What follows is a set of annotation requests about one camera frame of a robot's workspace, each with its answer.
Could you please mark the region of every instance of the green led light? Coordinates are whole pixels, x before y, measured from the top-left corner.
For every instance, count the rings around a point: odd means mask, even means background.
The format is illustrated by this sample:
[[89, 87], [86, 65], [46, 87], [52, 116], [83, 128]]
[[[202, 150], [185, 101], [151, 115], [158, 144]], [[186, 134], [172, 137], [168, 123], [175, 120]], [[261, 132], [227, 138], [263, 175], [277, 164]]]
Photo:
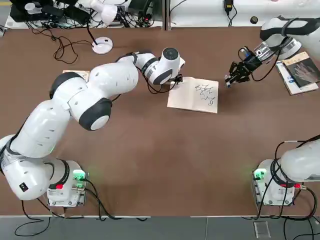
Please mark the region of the green led light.
[[81, 180], [86, 178], [86, 173], [82, 170], [74, 170], [73, 171], [73, 179], [75, 180]]
[[78, 189], [82, 189], [82, 188], [85, 187], [85, 186], [84, 186], [83, 184], [81, 184], [81, 183], [77, 183], [75, 186], [76, 186]]
[[265, 174], [266, 174], [267, 170], [265, 168], [258, 168], [257, 170], [254, 171], [254, 177], [257, 179], [264, 179], [265, 178]]

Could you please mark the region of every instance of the brown table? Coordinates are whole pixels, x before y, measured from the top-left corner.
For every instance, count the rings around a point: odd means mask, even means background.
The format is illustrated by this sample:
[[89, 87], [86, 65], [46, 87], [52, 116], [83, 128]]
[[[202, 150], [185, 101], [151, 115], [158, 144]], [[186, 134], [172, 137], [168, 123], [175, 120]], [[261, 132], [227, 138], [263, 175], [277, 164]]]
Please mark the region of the brown table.
[[[85, 29], [54, 30], [72, 41], [89, 40]], [[93, 29], [108, 36], [114, 49], [97, 55], [86, 44], [76, 45], [77, 62], [54, 60], [58, 43], [30, 30], [9, 31], [0, 40], [0, 135], [15, 133], [28, 114], [49, 98], [54, 79], [63, 70], [91, 70], [119, 56], [150, 49], [160, 56], [177, 48], [186, 61], [184, 76], [220, 82], [218, 114], [167, 107], [168, 94], [152, 95], [140, 75], [138, 86], [122, 95], [103, 129], [88, 132], [74, 120], [53, 155], [80, 163], [90, 173], [102, 202], [112, 214], [126, 216], [244, 216], [257, 214], [251, 191], [251, 172], [273, 158], [284, 140], [308, 139], [319, 133], [319, 91], [290, 96], [276, 70], [261, 82], [227, 89], [224, 75], [238, 49], [254, 49], [259, 28]], [[71, 49], [65, 58], [71, 60]], [[261, 77], [268, 67], [255, 72]], [[294, 148], [284, 146], [283, 151]], [[0, 176], [0, 215], [21, 215], [21, 203]], [[320, 194], [319, 184], [310, 184]], [[301, 194], [285, 214], [305, 215], [312, 201]], [[29, 214], [49, 213], [36, 200]], [[264, 208], [264, 214], [278, 207]], [[69, 215], [97, 215], [89, 198]]]

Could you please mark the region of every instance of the book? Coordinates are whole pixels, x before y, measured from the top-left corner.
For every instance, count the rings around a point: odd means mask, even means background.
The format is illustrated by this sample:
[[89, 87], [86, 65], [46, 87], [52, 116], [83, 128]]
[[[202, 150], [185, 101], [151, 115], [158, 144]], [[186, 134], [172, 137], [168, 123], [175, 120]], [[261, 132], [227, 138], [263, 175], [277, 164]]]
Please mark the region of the book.
[[299, 88], [320, 81], [320, 71], [305, 51], [282, 62]]
[[67, 73], [67, 72], [74, 72], [74, 73], [76, 73], [76, 74], [79, 74], [86, 82], [89, 81], [90, 71], [82, 71], [82, 70], [63, 70], [62, 73]]
[[300, 88], [293, 77], [290, 75], [282, 61], [277, 61], [275, 67], [282, 77], [284, 85], [286, 86], [286, 89], [288, 90], [290, 95], [306, 93], [309, 91], [317, 90], [319, 88], [316, 83], [312, 83]]
[[169, 91], [167, 107], [217, 113], [218, 87], [217, 81], [183, 77], [183, 81]]

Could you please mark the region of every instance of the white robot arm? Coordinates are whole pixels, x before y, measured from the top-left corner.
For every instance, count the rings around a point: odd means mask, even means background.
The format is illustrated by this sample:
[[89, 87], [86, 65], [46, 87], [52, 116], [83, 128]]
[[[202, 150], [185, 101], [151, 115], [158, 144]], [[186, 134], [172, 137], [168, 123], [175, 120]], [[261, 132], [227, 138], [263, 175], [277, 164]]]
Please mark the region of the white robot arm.
[[52, 205], [77, 205], [80, 191], [74, 178], [80, 166], [49, 154], [71, 117], [88, 131], [102, 128], [110, 118], [110, 97], [133, 90], [138, 77], [131, 62], [117, 62], [95, 67], [88, 83], [74, 72], [56, 78], [50, 100], [33, 110], [16, 135], [0, 140], [1, 169], [19, 199], [32, 200], [47, 192]]
[[[244, 57], [241, 62], [231, 64], [225, 76], [228, 88], [249, 81], [252, 72], [268, 63], [272, 56], [277, 55], [277, 60], [290, 58], [301, 46], [320, 60], [320, 18], [274, 17], [261, 27], [260, 38], [263, 42], [254, 51], [248, 47], [239, 50], [239, 57], [240, 53]], [[320, 181], [319, 156], [320, 140], [316, 140], [287, 151], [278, 161], [261, 162], [253, 173], [256, 203], [290, 206], [295, 187], [300, 186], [297, 183]]]
[[179, 79], [181, 78], [179, 71], [185, 64], [179, 52], [173, 47], [165, 48], [159, 59], [152, 52], [139, 51], [119, 57], [116, 62], [133, 63], [154, 85], [162, 85], [167, 81], [180, 82], [182, 79]]
[[278, 55], [278, 60], [290, 58], [301, 46], [320, 60], [320, 18], [274, 17], [261, 27], [260, 38], [264, 42], [254, 51], [246, 46], [239, 50], [239, 55], [242, 53], [244, 57], [239, 63], [232, 62], [225, 76], [228, 88], [249, 81], [252, 72], [268, 63], [272, 56]]

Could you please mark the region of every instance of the paper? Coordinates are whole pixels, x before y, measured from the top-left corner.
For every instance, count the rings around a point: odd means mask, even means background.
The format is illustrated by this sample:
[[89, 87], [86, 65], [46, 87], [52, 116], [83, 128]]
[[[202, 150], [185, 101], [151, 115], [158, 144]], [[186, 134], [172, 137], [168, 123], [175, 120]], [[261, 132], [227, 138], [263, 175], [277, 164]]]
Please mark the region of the paper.
[[76, 74], [79, 74], [86, 82], [89, 81], [89, 74], [90, 71], [81, 71], [81, 70], [63, 70], [62, 73], [68, 73], [68, 72], [74, 72]]
[[184, 77], [183, 82], [169, 91], [167, 107], [217, 113], [218, 87], [217, 81]]

